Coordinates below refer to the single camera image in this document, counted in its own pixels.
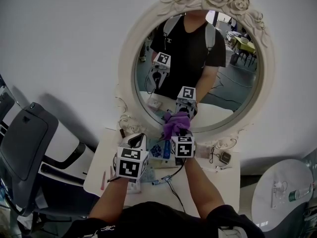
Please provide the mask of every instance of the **wire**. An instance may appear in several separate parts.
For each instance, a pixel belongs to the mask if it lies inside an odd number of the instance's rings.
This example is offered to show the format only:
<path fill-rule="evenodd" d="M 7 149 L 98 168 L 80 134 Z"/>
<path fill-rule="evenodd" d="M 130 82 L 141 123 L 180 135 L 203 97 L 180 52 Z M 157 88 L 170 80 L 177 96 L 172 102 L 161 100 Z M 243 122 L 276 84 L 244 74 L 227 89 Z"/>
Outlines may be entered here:
<path fill-rule="evenodd" d="M 145 87 L 145 90 L 146 90 L 146 92 L 147 92 L 148 94 L 153 94 L 153 92 L 154 92 L 154 90 L 155 90 L 155 87 L 153 88 L 153 90 L 152 90 L 151 93 L 148 91 L 149 73 L 148 73 L 148 75 L 147 75 L 146 78 L 145 78 L 144 87 Z"/>
<path fill-rule="evenodd" d="M 213 163 L 213 156 L 216 155 L 219 159 L 220 159 L 220 155 L 219 154 L 214 154 L 211 153 L 211 159 L 209 160 L 209 163 L 212 164 Z"/>
<path fill-rule="evenodd" d="M 219 87 L 219 86 L 224 86 L 223 84 L 222 84 L 222 82 L 221 82 L 221 80 L 220 80 L 220 77 L 217 75 L 217 77 L 219 78 L 219 83 L 220 83 L 220 85 L 217 85 L 217 86 L 215 86 L 215 87 L 213 87 L 212 89 L 217 89 L 217 87 Z"/>
<path fill-rule="evenodd" d="M 183 203 L 182 203 L 182 200 L 180 200 L 179 196 L 177 195 L 177 193 L 176 193 L 176 191 L 175 191 L 175 189 L 174 189 L 174 187 L 173 187 L 173 185 L 172 185 L 172 183 L 171 183 L 171 178 L 172 178 L 173 176 L 175 176 L 179 171 L 182 170 L 183 166 L 185 165 L 186 160 L 187 160 L 187 159 L 184 160 L 182 166 L 181 166 L 175 173 L 173 173 L 172 175 L 170 175 L 170 176 L 164 178 L 164 180 L 165 180 L 165 181 L 167 182 L 167 184 L 169 185 L 169 187 L 170 187 L 172 193 L 173 193 L 173 194 L 177 197 L 177 199 L 179 200 L 181 206 L 183 207 L 184 213 L 186 213 L 185 208 L 184 208 L 184 205 L 183 205 Z"/>
<path fill-rule="evenodd" d="M 252 88 L 252 87 L 253 87 L 253 86 L 241 85 L 240 83 L 238 83 L 238 82 L 232 80 L 231 78 L 229 78 L 227 75 L 223 74 L 222 72 L 218 71 L 218 73 L 220 73 L 221 75 L 224 75 L 225 77 L 227 77 L 228 79 L 230 79 L 233 83 L 236 83 L 236 84 L 238 84 L 238 85 L 240 85 L 240 86 L 247 87 L 247 88 Z"/>
<path fill-rule="evenodd" d="M 214 96 L 216 96 L 216 97 L 218 97 L 218 98 L 220 98 L 220 99 L 222 99 L 222 100 L 224 100 L 224 101 L 232 101 L 232 102 L 235 102 L 235 103 L 237 103 L 237 104 L 239 104 L 239 105 L 242 105 L 242 103 L 240 103 L 240 102 L 233 101 L 233 100 L 227 100 L 227 99 L 225 99 L 225 98 L 223 98 L 223 97 L 220 97 L 220 96 L 217 96 L 216 94 L 213 94 L 213 93 L 208 93 L 208 94 L 214 95 Z"/>

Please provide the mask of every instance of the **table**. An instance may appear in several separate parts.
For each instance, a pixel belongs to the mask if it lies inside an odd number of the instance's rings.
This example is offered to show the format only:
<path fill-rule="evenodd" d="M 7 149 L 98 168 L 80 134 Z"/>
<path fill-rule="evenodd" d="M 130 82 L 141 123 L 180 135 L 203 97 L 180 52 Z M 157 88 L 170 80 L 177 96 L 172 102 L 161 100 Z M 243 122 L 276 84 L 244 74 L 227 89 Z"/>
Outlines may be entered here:
<path fill-rule="evenodd" d="M 246 50 L 249 53 L 253 54 L 254 51 L 256 50 L 256 48 L 254 47 L 254 44 L 252 42 L 248 42 L 247 44 L 241 42 L 241 38 L 240 37 L 234 37 L 237 41 L 235 42 L 234 46 L 237 44 L 237 42 L 239 42 L 240 44 L 240 48 L 241 50 Z"/>
<path fill-rule="evenodd" d="M 273 182 L 286 181 L 284 203 L 271 208 Z M 289 202 L 289 193 L 297 189 L 304 189 L 313 182 L 313 175 L 309 168 L 298 160 L 284 160 L 270 167 L 260 178 L 259 182 L 241 189 L 239 214 L 246 214 L 262 231 L 274 229 L 297 206 L 310 200 L 313 190 L 306 196 Z"/>
<path fill-rule="evenodd" d="M 147 92 L 140 92 L 141 96 L 146 103 L 147 100 L 152 97 L 160 102 L 162 102 L 162 105 L 160 106 L 160 110 L 167 111 L 175 110 L 176 108 L 176 101 L 159 94 L 148 94 Z M 223 109 L 221 107 L 206 104 L 206 103 L 198 103 L 198 113 L 191 121 L 191 127 L 205 127 L 208 125 L 215 124 L 217 122 L 220 122 L 227 117 L 231 116 L 233 114 L 232 110 L 229 109 Z"/>
<path fill-rule="evenodd" d="M 84 189 L 97 196 L 101 196 L 102 178 L 106 171 L 106 180 L 110 178 L 109 166 L 112 165 L 112 159 L 116 153 L 116 148 L 121 142 L 120 132 L 117 130 L 105 129 L 94 155 L 93 161 L 89 168 Z M 218 173 L 210 171 L 213 166 L 209 160 L 197 158 L 205 174 L 219 190 L 224 202 L 231 205 L 236 212 L 239 211 L 239 193 L 240 193 L 240 161 L 237 153 L 232 154 L 229 169 L 221 170 Z M 214 165 L 220 162 L 214 158 Z M 164 177 L 174 173 L 176 169 L 159 169 L 156 170 L 156 178 Z M 172 184 L 183 202 L 186 212 L 192 216 L 198 217 L 196 206 L 191 198 L 188 181 L 183 168 L 172 179 Z M 178 199 L 172 194 L 167 183 L 153 186 L 151 183 L 141 184 L 141 193 L 127 194 L 124 205 L 132 206 L 147 201 L 156 201 L 168 205 L 174 209 L 182 211 Z"/>

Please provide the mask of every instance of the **blue object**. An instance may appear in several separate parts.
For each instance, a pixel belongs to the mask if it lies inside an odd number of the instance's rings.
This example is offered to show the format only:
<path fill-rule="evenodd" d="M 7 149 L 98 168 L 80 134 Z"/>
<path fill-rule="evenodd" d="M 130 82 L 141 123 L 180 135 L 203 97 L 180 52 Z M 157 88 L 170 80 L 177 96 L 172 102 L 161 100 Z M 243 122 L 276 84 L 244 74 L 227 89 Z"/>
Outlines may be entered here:
<path fill-rule="evenodd" d="M 170 157 L 170 141 L 166 140 L 165 146 L 164 146 L 163 159 L 169 159 L 169 157 Z"/>
<path fill-rule="evenodd" d="M 166 181 L 166 178 L 168 178 L 168 177 L 170 177 L 170 176 L 165 176 L 165 177 L 162 177 L 161 179 L 159 179 L 159 180 L 154 180 L 153 182 L 152 182 L 152 185 L 159 185 L 159 184 L 162 184 L 162 183 L 166 183 L 167 181 Z"/>

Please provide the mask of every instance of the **bottle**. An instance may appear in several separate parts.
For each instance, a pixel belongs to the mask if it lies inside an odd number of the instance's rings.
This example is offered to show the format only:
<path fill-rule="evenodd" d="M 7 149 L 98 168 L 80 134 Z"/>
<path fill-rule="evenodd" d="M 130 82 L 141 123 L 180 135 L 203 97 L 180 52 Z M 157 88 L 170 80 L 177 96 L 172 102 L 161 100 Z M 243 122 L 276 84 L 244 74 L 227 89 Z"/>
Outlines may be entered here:
<path fill-rule="evenodd" d="M 312 185 L 310 184 L 309 188 L 297 189 L 289 193 L 288 200 L 290 202 L 298 200 L 307 194 L 309 194 L 312 190 Z"/>

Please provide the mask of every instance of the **white wall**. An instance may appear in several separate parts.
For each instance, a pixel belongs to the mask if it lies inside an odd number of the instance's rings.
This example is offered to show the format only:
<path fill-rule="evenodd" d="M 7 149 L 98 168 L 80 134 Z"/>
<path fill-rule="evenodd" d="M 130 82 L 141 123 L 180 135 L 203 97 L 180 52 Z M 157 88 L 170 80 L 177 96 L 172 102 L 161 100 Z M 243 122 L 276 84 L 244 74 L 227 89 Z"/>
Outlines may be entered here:
<path fill-rule="evenodd" d="M 20 102 L 43 104 L 96 145 L 103 127 L 115 128 L 118 118 L 113 90 L 123 41 L 154 1 L 0 0 L 0 73 Z M 317 147 L 317 18 L 307 21 L 317 0 L 251 2 L 270 29 L 276 77 L 235 147 L 243 165 Z"/>
<path fill-rule="evenodd" d="M 228 22 L 230 19 L 231 19 L 230 16 L 219 12 L 219 14 L 218 14 L 218 20 L 222 20 L 222 21 Z"/>
<path fill-rule="evenodd" d="M 215 11 L 214 10 L 210 10 L 207 15 L 206 15 L 206 20 L 212 24 L 213 23 L 213 19 L 214 19 L 214 15 L 215 15 Z"/>

